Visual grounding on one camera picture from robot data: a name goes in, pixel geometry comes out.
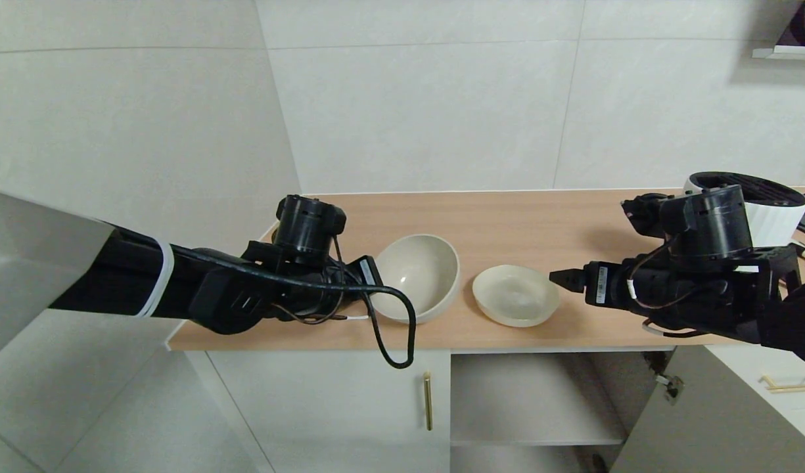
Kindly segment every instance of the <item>white bowl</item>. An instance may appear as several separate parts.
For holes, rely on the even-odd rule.
[[[535,269],[502,265],[484,270],[472,282],[478,307],[510,327],[533,327],[549,320],[559,305],[553,282]]]
[[[376,257],[384,285],[398,288],[411,300],[417,323],[432,320],[457,296],[460,261],[447,240],[434,235],[411,235],[396,240]],[[376,311],[401,323],[408,323],[408,311],[390,294],[370,296]]]

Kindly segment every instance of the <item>black cable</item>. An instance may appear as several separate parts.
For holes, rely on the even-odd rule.
[[[694,338],[694,336],[706,335],[705,332],[701,332],[700,330],[690,330],[690,332],[682,332],[682,333],[675,333],[675,332],[665,332],[664,330],[659,330],[656,328],[651,328],[651,325],[654,321],[650,319],[645,319],[642,322],[642,327],[645,327],[645,330],[651,333],[660,333],[663,336],[667,336],[667,338]]]
[[[343,258],[341,258],[341,246],[338,245],[337,236],[333,236],[333,242],[335,243],[335,252],[338,257],[337,263],[339,265],[339,269],[341,269],[341,271],[345,273],[345,275],[349,276],[354,281],[358,282],[357,277],[355,277],[351,272],[349,272],[347,270],[347,267],[344,266],[343,264]],[[376,317],[376,309],[375,307],[373,307],[373,302],[372,300],[370,300],[370,294],[362,292],[359,294],[359,296],[361,297],[361,300],[364,301],[364,306],[366,306],[367,308],[367,317],[370,319],[370,323],[373,326],[373,334],[375,334],[376,336],[376,344],[379,345],[379,352],[382,353],[384,361],[388,362],[388,365],[393,366],[394,368],[397,369],[404,369],[411,366],[411,363],[414,362],[414,332],[415,327],[417,327],[417,316],[415,314],[412,315],[410,311],[408,312],[408,343],[406,345],[407,357],[405,361],[402,363],[395,362],[393,359],[391,359],[388,350],[384,347],[384,342],[382,341],[382,334],[379,330],[379,320]]]
[[[676,241],[676,237],[678,236],[675,235],[670,237],[670,239],[667,240],[667,242],[663,243],[662,246],[659,246],[654,251],[649,252],[649,254],[645,255],[644,258],[642,258],[636,264],[634,264],[633,269],[630,269],[630,274],[627,276],[627,284],[628,286],[632,285],[631,286],[632,291],[630,292],[631,299],[633,299],[637,304],[641,305],[645,309],[666,309],[667,307],[682,302],[682,300],[686,299],[688,296],[691,296],[692,294],[694,294],[694,291],[697,290],[697,288],[693,288],[692,290],[688,291],[685,294],[682,294],[682,296],[676,298],[675,300],[663,304],[648,304],[647,302],[642,302],[641,300],[639,300],[639,298],[636,297],[635,282],[633,281],[633,276],[636,275],[636,271],[639,270],[639,268],[642,267],[642,265],[645,264],[647,261],[651,260],[651,258],[655,257],[656,255],[660,254],[661,252],[668,249],[671,245],[673,245],[674,242]]]
[[[408,368],[414,362],[414,339],[415,339],[415,329],[417,329],[417,312],[414,311],[414,305],[411,305],[411,300],[408,299],[408,296],[402,293],[402,291],[397,290],[397,288],[392,288],[389,286],[377,286],[373,284],[355,284],[355,285],[347,285],[347,284],[328,284],[327,282],[310,282],[310,281],[300,281],[300,279],[291,279],[286,276],[274,275],[274,273],[268,273],[267,271],[260,269],[257,264],[239,264],[233,263],[233,261],[227,261],[225,259],[217,258],[214,256],[210,256],[208,254],[201,254],[200,252],[192,251],[188,248],[183,248],[182,246],[174,246],[172,245],[172,249],[175,254],[179,254],[180,256],[193,259],[195,261],[203,261],[204,263],[211,263],[221,267],[227,267],[228,269],[232,269],[238,273],[242,273],[243,275],[253,276],[256,278],[267,279],[267,281],[279,282],[279,284],[288,284],[297,287],[304,287],[304,288],[316,288],[316,290],[334,290],[334,291],[342,291],[342,292],[357,292],[362,293],[362,299],[369,300],[369,297],[365,297],[365,294],[372,293],[372,292],[380,292],[383,294],[390,294],[396,299],[399,299],[402,302],[402,305],[405,306],[405,310],[408,312],[408,358],[403,363],[394,362],[387,356],[387,351],[384,350],[384,344],[381,342],[381,337],[379,336],[378,330],[378,323],[375,321],[375,310],[373,310],[373,332],[376,333],[376,342],[379,344],[379,350],[382,351],[382,355],[384,359],[389,363],[389,365],[393,366],[397,369]],[[372,302],[368,304],[368,311],[372,308]]]

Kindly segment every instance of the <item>shelf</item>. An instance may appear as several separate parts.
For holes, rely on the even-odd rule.
[[[581,473],[589,465],[576,447],[452,447],[452,473]]]
[[[610,445],[624,428],[581,353],[452,357],[453,446]]]

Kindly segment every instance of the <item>sticker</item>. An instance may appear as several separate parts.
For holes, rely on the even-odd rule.
[[[370,271],[370,263],[368,263],[367,258],[361,260],[360,266],[361,272],[364,275],[364,282],[371,286],[376,285],[376,280],[373,279],[373,273]]]
[[[598,287],[595,291],[595,303],[603,304],[607,302],[607,267],[598,267]]]

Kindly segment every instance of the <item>cabinet door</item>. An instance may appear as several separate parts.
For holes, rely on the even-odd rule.
[[[666,373],[684,389],[673,405],[654,390],[613,473],[805,468],[804,435],[705,347],[678,347]]]
[[[400,360],[405,353],[391,356]],[[277,473],[448,471],[448,350],[417,350],[407,369],[391,368],[375,350],[210,352],[210,357]]]

